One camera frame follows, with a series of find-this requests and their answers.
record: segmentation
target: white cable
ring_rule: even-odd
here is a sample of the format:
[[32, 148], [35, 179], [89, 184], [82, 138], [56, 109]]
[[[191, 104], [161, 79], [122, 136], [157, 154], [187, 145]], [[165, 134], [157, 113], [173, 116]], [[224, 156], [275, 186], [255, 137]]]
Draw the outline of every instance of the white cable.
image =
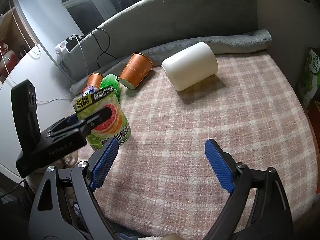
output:
[[81, 52], [82, 52], [82, 55], [83, 55], [83, 58], [84, 58], [85, 67], [87, 68], [87, 75], [89, 75], [88, 65], [87, 65], [87, 62], [86, 62], [86, 60], [85, 60], [85, 56], [84, 56], [84, 53], [83, 53], [82, 47], [81, 47], [81, 45], [80, 45], [80, 42], [79, 42], [79, 39], [78, 39], [78, 37], [77, 37], [77, 36], [76, 36], [76, 38], [77, 38], [77, 41], [78, 41], [78, 43], [79, 43], [79, 46], [80, 46], [80, 49], [81, 49]]
[[[11, 80], [12, 80], [12, 82], [13, 82], [15, 85], [17, 85], [17, 83], [13, 80], [12, 76], [10, 75], [10, 73], [9, 73], [9, 71], [8, 71], [8, 68], [7, 68], [7, 65], [6, 65], [6, 63], [5, 63], [5, 60], [4, 60], [4, 58], [3, 58], [3, 55], [2, 55], [1, 50], [0, 50], [0, 54], [1, 54], [1, 58], [2, 58], [3, 63], [4, 63], [4, 67], [5, 67], [5, 69], [6, 69], [7, 73], [8, 73], [8, 77], [10, 77]], [[69, 93], [69, 94], [67, 94], [67, 95], [65, 95], [65, 96], [63, 96], [63, 97], [56, 98], [56, 99], [52, 99], [52, 100], [49, 100], [49, 101], [37, 100], [37, 102], [42, 102], [43, 104], [47, 104], [47, 103], [50, 103], [50, 102], [52, 102], [52, 101], [59, 100], [59, 99], [64, 100], [65, 97], [70, 96], [70, 95], [71, 95], [71, 93]]]
[[21, 33], [21, 35], [22, 35], [23, 39], [24, 39], [24, 41], [25, 41], [25, 42], [26, 42], [26, 44], [28, 45], [28, 47], [29, 47], [30, 51], [32, 51], [34, 54], [36, 54], [36, 55], [37, 55], [37, 56], [39, 56], [39, 57], [35, 58], [35, 57], [31, 56], [31, 54], [30, 54], [30, 53], [28, 53], [28, 54], [29, 54], [29, 56], [30, 56], [32, 59], [36, 59], [36, 60], [37, 60], [37, 59], [39, 59], [39, 58], [41, 57], [41, 50], [39, 49], [38, 44], [36, 45], [36, 47], [38, 48], [39, 54], [35, 53], [35, 52], [32, 50], [32, 48], [30, 47], [30, 45], [29, 45], [29, 43], [27, 42], [26, 38], [24, 37], [24, 35], [23, 35], [22, 31], [20, 30], [20, 27], [19, 27], [19, 25], [18, 25], [18, 23], [17, 23], [16, 17], [14, 16], [14, 13], [13, 13], [13, 11], [12, 11], [12, 7], [11, 7], [11, 3], [10, 3], [10, 1], [9, 1], [9, 6], [10, 6], [10, 9], [11, 9], [11, 13], [12, 13], [13, 19], [14, 19], [14, 21], [15, 21], [15, 23], [16, 23], [16, 25], [17, 25], [17, 27], [18, 27], [18, 29], [19, 29], [19, 31], [20, 31], [20, 33]]
[[65, 95], [63, 97], [52, 99], [52, 100], [49, 100], [49, 101], [41, 101], [41, 100], [37, 99], [37, 102], [42, 102], [43, 104], [40, 104], [40, 105], [44, 105], [44, 104], [50, 103], [50, 102], [55, 101], [55, 100], [59, 100], [59, 99], [64, 100], [65, 97], [70, 96], [70, 95], [71, 95], [71, 93], [69, 93], [69, 94], [67, 94], [67, 95]]
[[57, 54], [57, 63], [59, 65], [60, 68], [62, 68], [62, 65], [61, 65], [61, 62], [62, 62], [62, 57], [60, 54]]

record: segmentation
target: blue gripper pad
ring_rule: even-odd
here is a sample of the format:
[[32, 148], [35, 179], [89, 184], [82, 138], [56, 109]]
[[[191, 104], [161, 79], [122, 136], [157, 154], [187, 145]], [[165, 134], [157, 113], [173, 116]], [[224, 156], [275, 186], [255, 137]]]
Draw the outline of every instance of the blue gripper pad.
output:
[[232, 193], [235, 188], [232, 181], [232, 172], [219, 154], [218, 149], [210, 140], [207, 140], [204, 151], [221, 187]]
[[73, 124], [76, 124], [78, 121], [79, 119], [76, 114], [73, 114], [67, 117], [67, 124], [70, 126]]
[[109, 147], [98, 161], [98, 164], [95, 166], [94, 170], [92, 170], [92, 179], [89, 188], [93, 192], [102, 186], [115, 158], [117, 157], [118, 150], [119, 142], [117, 139], [113, 139]]

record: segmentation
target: snack package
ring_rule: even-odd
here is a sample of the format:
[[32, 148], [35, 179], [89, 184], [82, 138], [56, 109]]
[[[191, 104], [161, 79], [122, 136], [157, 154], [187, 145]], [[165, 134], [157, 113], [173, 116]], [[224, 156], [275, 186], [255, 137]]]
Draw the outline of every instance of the snack package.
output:
[[308, 57], [299, 82], [299, 96], [305, 108], [320, 93], [320, 49], [309, 48]]
[[91, 134], [86, 137], [92, 149], [100, 150], [110, 137], [115, 137], [119, 145], [129, 139], [131, 128], [112, 85], [79, 98], [73, 107], [79, 120], [87, 118], [104, 107], [109, 107], [112, 111], [111, 118], [92, 129]]

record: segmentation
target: grapefruit green tea bottle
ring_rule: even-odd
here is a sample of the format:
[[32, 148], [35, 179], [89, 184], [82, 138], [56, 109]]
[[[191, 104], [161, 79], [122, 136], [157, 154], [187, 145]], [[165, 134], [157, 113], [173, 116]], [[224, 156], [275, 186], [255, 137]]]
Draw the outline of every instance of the grapefruit green tea bottle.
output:
[[104, 107], [111, 109], [111, 117], [92, 129], [91, 134], [86, 137], [94, 150], [100, 150], [110, 137], [115, 137], [119, 145], [129, 139], [131, 128], [112, 85], [79, 98], [73, 107], [79, 120], [87, 118]]

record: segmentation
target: plaid blanket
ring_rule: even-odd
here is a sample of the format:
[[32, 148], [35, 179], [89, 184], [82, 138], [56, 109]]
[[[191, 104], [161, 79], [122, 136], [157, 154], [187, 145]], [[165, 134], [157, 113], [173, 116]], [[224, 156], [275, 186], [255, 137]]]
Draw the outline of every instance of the plaid blanket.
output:
[[[106, 216], [146, 235], [202, 239], [229, 196], [204, 155], [214, 138], [236, 162], [277, 169], [296, 220], [311, 207], [317, 184], [314, 142], [291, 86], [266, 51], [218, 55], [219, 70], [175, 91], [162, 68], [121, 105], [132, 129], [95, 196]], [[79, 150], [88, 159], [93, 150]], [[244, 228], [249, 195], [238, 225]]]

